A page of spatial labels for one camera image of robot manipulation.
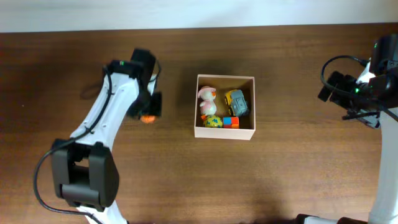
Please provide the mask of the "orange lattice ball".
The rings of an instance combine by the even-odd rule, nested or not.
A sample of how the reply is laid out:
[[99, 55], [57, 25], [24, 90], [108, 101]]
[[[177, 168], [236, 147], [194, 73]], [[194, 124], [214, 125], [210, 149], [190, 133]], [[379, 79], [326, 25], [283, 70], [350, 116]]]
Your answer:
[[142, 115], [142, 116], [140, 117], [140, 120], [141, 120], [143, 123], [147, 123], [147, 124], [154, 123], [156, 119], [157, 119], [157, 117], [154, 116], [154, 115]]

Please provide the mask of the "white duck toy pink hat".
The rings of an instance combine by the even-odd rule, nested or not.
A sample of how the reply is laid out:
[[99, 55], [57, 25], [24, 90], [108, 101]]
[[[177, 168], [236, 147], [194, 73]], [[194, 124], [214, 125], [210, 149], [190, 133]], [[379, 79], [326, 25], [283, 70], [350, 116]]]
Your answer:
[[216, 98], [215, 88], [210, 86], [202, 87], [197, 94], [197, 98], [202, 99], [202, 102], [200, 103], [200, 113], [202, 120], [205, 120], [209, 116], [215, 115], [217, 110], [215, 104], [215, 98]]

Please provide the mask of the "multicolour puzzle cube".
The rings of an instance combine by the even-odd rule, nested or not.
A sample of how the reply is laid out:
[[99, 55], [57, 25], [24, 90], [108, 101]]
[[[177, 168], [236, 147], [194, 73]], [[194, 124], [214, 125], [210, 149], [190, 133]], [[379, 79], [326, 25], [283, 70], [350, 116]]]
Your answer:
[[224, 117], [223, 127], [229, 129], [239, 129], [239, 118], [238, 117]]

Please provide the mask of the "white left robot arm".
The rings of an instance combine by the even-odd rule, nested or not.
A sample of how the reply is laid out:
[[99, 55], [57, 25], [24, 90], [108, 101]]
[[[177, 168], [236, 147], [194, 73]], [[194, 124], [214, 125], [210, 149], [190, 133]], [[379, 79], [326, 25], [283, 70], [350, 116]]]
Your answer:
[[126, 223], [116, 203], [119, 173], [112, 148], [127, 113], [139, 118], [160, 100], [157, 61], [113, 60], [88, 115], [68, 140], [52, 146], [55, 194], [90, 223]]

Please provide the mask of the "grey yellow toy truck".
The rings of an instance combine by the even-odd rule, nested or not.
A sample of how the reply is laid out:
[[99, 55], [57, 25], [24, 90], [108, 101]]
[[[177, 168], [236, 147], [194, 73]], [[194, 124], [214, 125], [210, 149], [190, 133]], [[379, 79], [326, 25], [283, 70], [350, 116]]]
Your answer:
[[228, 91], [224, 96], [224, 100], [231, 116], [240, 117], [249, 114], [248, 103], [241, 90], [235, 89]]

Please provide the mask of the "yellow ball blue letters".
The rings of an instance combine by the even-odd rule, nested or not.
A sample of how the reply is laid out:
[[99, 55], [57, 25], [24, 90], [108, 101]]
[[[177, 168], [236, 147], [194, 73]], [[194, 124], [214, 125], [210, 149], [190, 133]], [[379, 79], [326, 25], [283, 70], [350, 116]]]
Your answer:
[[203, 126], [205, 128], [222, 128], [223, 120], [216, 115], [209, 115], [203, 120]]

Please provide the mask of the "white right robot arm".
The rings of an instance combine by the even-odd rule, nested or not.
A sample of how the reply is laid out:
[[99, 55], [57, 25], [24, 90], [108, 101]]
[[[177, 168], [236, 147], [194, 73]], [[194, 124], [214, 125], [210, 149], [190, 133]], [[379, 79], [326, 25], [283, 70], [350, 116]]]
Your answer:
[[[374, 78], [374, 74], [369, 72], [368, 67], [355, 79], [349, 75], [343, 75], [337, 71], [333, 72], [327, 80], [327, 83], [334, 87], [342, 86], [343, 90], [350, 90], [358, 93], [362, 86], [369, 84], [370, 80]], [[325, 85], [319, 93], [319, 99], [326, 101], [337, 93], [336, 90], [328, 90]], [[368, 221], [363, 222], [352, 218], [343, 217], [339, 220], [330, 220], [326, 218], [316, 217], [306, 214], [298, 214], [294, 223], [301, 224], [336, 224], [336, 223], [378, 223], [378, 224], [397, 224], [397, 107], [389, 110], [392, 114], [386, 112], [370, 111], [349, 114], [343, 119], [358, 119], [364, 124], [377, 129], [381, 129], [382, 134], [382, 149], [381, 161], [379, 167], [379, 177], [377, 185], [376, 199], [373, 207], [369, 213]]]

